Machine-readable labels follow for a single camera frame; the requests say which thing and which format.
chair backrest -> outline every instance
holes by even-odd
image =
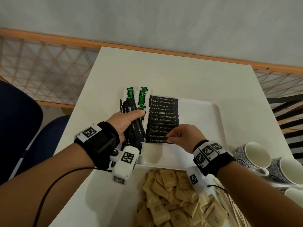
[[[303,94],[281,98],[268,98],[267,100],[270,104],[280,104],[273,108],[272,111],[276,116],[280,128],[284,131],[284,137],[295,140],[295,137],[302,136],[297,139],[297,142],[289,143],[290,140],[287,140],[289,148],[295,149],[303,147]],[[303,163],[303,149],[302,151],[291,150],[291,152],[295,159]]]
[[[0,185],[9,179],[42,119],[42,109],[36,101],[0,81]]]

forearm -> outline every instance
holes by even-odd
[[[300,226],[303,209],[237,162],[219,169],[217,178],[252,226]]]
[[[81,167],[94,167],[86,152],[71,144],[58,154],[0,186],[0,226],[32,226],[41,199],[58,177]],[[38,226],[48,226],[92,170],[73,172],[48,194]]]

patterned mug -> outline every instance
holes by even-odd
[[[271,160],[269,179],[276,183],[303,185],[303,166],[292,157]]]
[[[303,191],[290,187],[276,187],[276,189],[303,208]]]
[[[267,176],[271,159],[267,150],[259,143],[251,142],[239,146],[233,157],[245,168],[251,169],[256,175]]]

white table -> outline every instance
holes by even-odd
[[[251,66],[102,47],[55,153],[79,131],[119,111],[123,89],[147,86],[156,95],[216,103],[229,150],[247,142],[272,158],[292,156]],[[127,186],[95,171],[51,226],[131,226],[146,167],[137,166]]]

person's left hand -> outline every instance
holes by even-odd
[[[117,112],[113,114],[106,122],[111,124],[119,134],[120,142],[125,140],[124,131],[128,128],[132,121],[142,117],[145,114],[144,110],[135,110],[128,113]]]

